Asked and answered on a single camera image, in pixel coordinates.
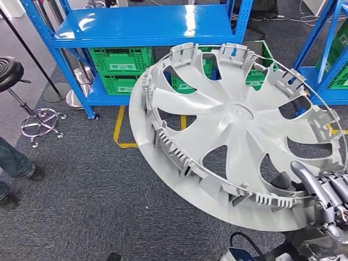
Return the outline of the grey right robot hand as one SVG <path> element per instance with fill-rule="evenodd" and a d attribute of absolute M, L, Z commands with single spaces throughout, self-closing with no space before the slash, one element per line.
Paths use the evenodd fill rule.
<path fill-rule="evenodd" d="M 287 233 L 265 260 L 347 260 L 347 171 L 316 177 L 297 161 L 291 168 L 314 201 L 314 221 Z"/>

